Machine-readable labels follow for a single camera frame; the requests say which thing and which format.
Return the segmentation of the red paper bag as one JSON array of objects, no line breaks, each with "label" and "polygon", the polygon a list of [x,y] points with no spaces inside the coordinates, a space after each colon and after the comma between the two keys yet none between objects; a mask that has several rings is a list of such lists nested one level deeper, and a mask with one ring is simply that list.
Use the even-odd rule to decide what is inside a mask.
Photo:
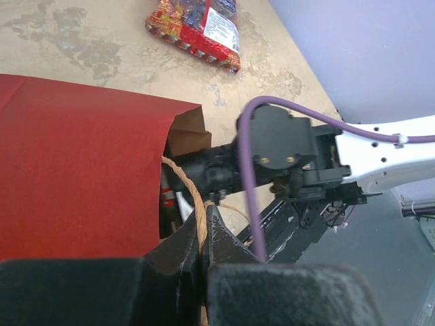
[{"label": "red paper bag", "polygon": [[2,75],[1,263],[146,255],[160,244],[162,158],[209,143],[194,103]]}]

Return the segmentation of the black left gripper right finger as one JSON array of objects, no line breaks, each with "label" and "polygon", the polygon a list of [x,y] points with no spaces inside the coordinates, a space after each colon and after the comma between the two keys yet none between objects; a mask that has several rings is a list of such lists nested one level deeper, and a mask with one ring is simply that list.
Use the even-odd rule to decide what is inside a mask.
[{"label": "black left gripper right finger", "polygon": [[367,282],[330,264],[268,264],[207,212],[203,258],[210,325],[383,325]]}]

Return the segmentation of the red snack packet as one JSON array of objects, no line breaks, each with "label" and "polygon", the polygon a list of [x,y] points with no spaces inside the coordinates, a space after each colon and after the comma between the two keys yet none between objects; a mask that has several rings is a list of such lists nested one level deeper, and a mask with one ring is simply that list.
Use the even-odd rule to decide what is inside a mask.
[{"label": "red snack packet", "polygon": [[161,1],[145,20],[149,33],[233,74],[241,69],[237,2]]}]

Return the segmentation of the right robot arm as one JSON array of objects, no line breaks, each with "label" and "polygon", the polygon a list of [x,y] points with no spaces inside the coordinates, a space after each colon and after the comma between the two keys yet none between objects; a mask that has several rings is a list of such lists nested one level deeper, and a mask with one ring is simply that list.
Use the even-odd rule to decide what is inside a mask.
[{"label": "right robot arm", "polygon": [[174,157],[186,194],[218,201],[244,192],[249,216],[259,215],[256,188],[292,203],[343,201],[434,176],[434,117],[352,125],[294,103],[249,105],[227,145]]}]

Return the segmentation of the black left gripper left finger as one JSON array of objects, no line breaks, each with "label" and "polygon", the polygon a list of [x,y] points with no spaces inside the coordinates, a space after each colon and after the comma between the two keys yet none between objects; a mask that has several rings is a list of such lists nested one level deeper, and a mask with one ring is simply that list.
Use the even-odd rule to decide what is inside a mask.
[{"label": "black left gripper left finger", "polygon": [[143,256],[2,262],[1,324],[199,325],[200,221],[192,211]]}]

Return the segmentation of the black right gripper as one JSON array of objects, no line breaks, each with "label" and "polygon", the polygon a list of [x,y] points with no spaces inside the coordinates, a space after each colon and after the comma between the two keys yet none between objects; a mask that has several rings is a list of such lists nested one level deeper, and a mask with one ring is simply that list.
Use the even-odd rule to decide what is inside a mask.
[{"label": "black right gripper", "polygon": [[200,149],[173,157],[205,201],[219,203],[227,195],[243,190],[234,143]]}]

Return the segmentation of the silver foil snack packet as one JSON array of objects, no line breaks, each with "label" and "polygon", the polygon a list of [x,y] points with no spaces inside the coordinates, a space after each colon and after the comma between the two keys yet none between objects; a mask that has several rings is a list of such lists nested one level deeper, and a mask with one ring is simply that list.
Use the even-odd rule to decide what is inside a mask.
[{"label": "silver foil snack packet", "polygon": [[185,223],[194,211],[194,207],[184,198],[181,192],[175,192],[175,198],[179,207],[182,223]]}]

